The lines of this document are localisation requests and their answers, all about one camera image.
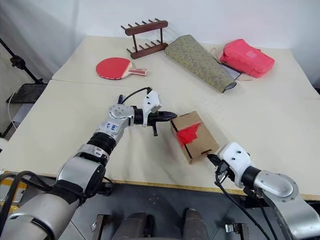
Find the black stand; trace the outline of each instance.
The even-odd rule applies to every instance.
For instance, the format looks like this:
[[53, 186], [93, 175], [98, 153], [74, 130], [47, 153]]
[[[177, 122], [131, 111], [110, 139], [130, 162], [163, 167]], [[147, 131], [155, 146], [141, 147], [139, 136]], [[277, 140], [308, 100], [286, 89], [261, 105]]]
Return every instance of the black stand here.
[[43, 79], [37, 79], [35, 75], [32, 74], [32, 72], [27, 68], [25, 60], [22, 59], [22, 57], [15, 55], [13, 51], [5, 44], [5, 42], [0, 38], [1, 45], [7, 50], [7, 52], [12, 56], [10, 58], [10, 62], [12, 63], [12, 67], [17, 67], [18, 69], [24, 70], [30, 78], [34, 80], [36, 84], [44, 84]]
[[[43, 78], [36, 78], [35, 75], [33, 75], [33, 73], [27, 68], [25, 60], [23, 60], [22, 57], [15, 55], [14, 52], [5, 44], [5, 42], [1, 38], [0, 44], [12, 56], [10, 58], [12, 67], [17, 67], [18, 69], [24, 70], [26, 74], [28, 74], [30, 78], [34, 80], [34, 83], [26, 83], [22, 85], [20, 90], [13, 95], [10, 103], [34, 104], [45, 90], [47, 84], [43, 83]], [[13, 124], [11, 123], [3, 134], [0, 132], [0, 138], [4, 138], [12, 126]]]

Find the rolled mat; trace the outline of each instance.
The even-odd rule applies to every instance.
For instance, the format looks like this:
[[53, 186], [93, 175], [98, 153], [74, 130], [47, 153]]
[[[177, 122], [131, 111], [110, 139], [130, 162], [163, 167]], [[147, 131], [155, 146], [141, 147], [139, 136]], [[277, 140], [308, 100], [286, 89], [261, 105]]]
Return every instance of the rolled mat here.
[[164, 52], [221, 93], [237, 85], [226, 70], [191, 35], [179, 37], [167, 46]]

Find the sticker label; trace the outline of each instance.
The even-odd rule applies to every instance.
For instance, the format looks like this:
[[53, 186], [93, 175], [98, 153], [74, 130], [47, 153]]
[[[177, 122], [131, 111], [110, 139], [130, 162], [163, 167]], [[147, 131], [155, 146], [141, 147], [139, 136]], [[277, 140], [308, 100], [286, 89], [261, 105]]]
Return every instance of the sticker label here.
[[118, 132], [118, 128], [119, 128], [119, 125], [114, 123], [114, 122], [111, 122], [111, 121], [107, 121], [106, 124], [105, 124], [105, 128], [110, 130], [111, 132], [113, 133], [117, 133]]

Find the table tennis paddle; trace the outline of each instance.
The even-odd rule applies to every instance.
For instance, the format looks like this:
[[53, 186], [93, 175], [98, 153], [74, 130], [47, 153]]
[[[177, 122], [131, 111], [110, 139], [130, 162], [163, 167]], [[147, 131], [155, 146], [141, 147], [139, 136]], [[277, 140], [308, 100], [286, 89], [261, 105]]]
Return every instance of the table tennis paddle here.
[[133, 64], [129, 59], [122, 57], [110, 57], [99, 62], [96, 66], [96, 73], [104, 79], [119, 80], [129, 74], [145, 76], [147, 69], [133, 68]]

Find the cardboard box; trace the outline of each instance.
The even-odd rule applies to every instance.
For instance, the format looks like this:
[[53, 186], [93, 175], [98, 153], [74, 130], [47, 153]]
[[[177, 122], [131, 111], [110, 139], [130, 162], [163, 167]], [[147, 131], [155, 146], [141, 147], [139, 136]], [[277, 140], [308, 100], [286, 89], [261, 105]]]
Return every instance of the cardboard box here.
[[171, 129], [189, 164], [215, 153], [219, 145], [196, 111], [171, 120]]

